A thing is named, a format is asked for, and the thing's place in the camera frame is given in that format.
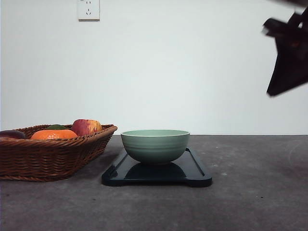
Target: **black plastic tray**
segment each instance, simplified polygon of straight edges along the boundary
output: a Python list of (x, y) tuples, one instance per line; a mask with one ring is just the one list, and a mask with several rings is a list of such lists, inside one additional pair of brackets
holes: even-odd
[(132, 159), (124, 150), (103, 173), (102, 184), (187, 184), (191, 187), (207, 187), (212, 184), (212, 176), (190, 148), (186, 148), (179, 159), (165, 165), (142, 164)]

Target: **tabletop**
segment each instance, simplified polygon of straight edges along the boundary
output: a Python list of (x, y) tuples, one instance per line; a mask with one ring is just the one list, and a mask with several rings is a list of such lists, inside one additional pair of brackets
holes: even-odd
[(1, 231), (306, 231), (308, 136), (191, 135), (213, 184), (110, 187), (105, 152), (54, 182), (0, 181)]

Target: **wicker basket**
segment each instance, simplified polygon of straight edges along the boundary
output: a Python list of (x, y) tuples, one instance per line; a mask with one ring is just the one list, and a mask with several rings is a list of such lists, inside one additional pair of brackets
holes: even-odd
[(72, 176), (89, 161), (101, 155), (113, 133), (114, 125), (102, 125), (93, 135), (72, 139), (30, 140), (33, 133), (49, 125), (16, 129), (26, 134), (23, 139), (0, 140), (0, 179), (55, 181)]

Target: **ceramic bowl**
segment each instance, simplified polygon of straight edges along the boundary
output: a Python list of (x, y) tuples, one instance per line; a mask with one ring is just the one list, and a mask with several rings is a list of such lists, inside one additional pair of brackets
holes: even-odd
[(146, 164), (166, 164), (185, 152), (189, 135), (180, 130), (135, 130), (121, 133), (121, 138), (133, 159)]

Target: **wall socket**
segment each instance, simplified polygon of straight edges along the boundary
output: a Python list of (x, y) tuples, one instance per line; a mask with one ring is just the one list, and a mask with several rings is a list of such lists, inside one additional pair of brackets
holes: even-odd
[(100, 0), (77, 0), (78, 20), (100, 20)]

